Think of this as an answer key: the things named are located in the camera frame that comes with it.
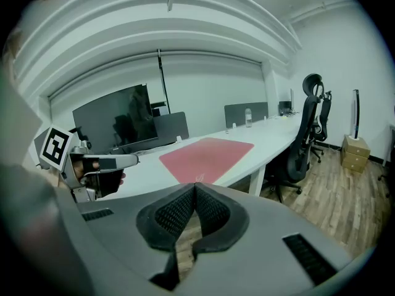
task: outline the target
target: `white wall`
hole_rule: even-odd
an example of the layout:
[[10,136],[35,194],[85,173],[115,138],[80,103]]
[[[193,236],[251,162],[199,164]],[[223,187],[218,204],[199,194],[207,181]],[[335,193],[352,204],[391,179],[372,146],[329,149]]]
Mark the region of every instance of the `white wall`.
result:
[[360,90],[360,135],[371,154],[385,158],[394,118],[394,65],[370,19],[357,6],[330,10],[297,23],[295,31],[303,49],[294,63],[294,74],[278,83],[281,97],[293,88],[296,110],[306,95],[302,81],[310,73],[322,76],[325,91],[332,90],[327,143],[341,146],[350,133],[352,90]]
[[164,55],[172,113],[185,112],[191,137],[225,130],[227,104],[266,102],[259,65],[207,55]]
[[145,83],[151,103],[165,101],[157,57],[116,65],[77,82],[51,101],[52,122],[70,130],[75,127],[73,110],[112,92]]

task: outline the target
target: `chair backrest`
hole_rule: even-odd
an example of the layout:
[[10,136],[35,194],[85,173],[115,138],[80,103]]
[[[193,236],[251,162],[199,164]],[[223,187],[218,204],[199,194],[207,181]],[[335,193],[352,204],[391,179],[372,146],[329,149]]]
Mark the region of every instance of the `chair backrest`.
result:
[[320,113],[320,126],[321,132],[316,133],[314,138],[318,141],[324,141],[328,137],[328,131],[326,129],[326,123],[328,122],[329,111],[331,110],[332,104],[332,95],[329,92],[329,95],[323,98],[322,108]]
[[306,176],[307,160],[312,138],[312,125],[319,98],[311,95],[304,101],[301,126],[296,139],[290,147],[286,164],[286,173],[290,182],[298,182]]
[[303,86],[303,91],[306,93],[307,96],[320,95],[320,93],[314,93],[315,86],[321,86],[322,87],[322,94],[324,92],[322,77],[320,75],[318,75],[317,73],[311,73],[310,75],[305,77],[303,80],[302,86]]

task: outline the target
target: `baseboard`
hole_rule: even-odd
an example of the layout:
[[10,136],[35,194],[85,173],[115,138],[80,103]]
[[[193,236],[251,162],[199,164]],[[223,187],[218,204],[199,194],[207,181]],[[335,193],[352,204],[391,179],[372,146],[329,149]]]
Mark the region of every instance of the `baseboard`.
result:
[[[338,151],[341,150],[341,147],[340,147],[340,146],[327,144],[327,143],[321,142],[321,141],[315,141],[314,144],[315,144],[316,146],[320,146],[320,147],[331,148],[331,149],[338,150]],[[383,162],[384,162],[383,159],[381,159],[381,158],[379,158],[379,157],[375,157],[374,155],[370,155],[370,156],[369,156],[369,160],[370,160],[370,161],[373,161],[373,162],[376,162],[376,163],[379,163],[380,165],[382,165]],[[391,162],[390,162],[390,161],[387,161],[387,162],[385,163],[385,166],[386,166],[386,167],[389,167],[390,164],[391,164]]]

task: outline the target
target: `computer monitor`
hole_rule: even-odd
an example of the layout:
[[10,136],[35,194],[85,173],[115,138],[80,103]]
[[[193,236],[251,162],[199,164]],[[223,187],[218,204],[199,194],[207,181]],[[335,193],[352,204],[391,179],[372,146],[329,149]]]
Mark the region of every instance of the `computer monitor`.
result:
[[295,100],[294,100],[294,91],[291,89],[291,111],[295,111]]
[[81,140],[95,153],[157,138],[146,85],[133,86],[89,102],[73,111]]

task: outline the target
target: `table top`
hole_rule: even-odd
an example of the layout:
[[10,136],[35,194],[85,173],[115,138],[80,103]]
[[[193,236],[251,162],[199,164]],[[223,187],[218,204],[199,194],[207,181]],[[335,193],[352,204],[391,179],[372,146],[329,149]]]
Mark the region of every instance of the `table top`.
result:
[[124,169],[127,177],[123,180],[118,191],[101,200],[154,192],[178,184],[176,178],[166,169],[159,157],[208,137],[254,144],[254,147],[238,163],[214,182],[215,185],[229,186],[255,172],[283,152],[295,140],[301,119],[301,114],[286,118],[269,118],[253,123],[250,128],[244,125],[229,129],[229,133],[223,130],[150,150],[139,156],[140,163],[138,165]]

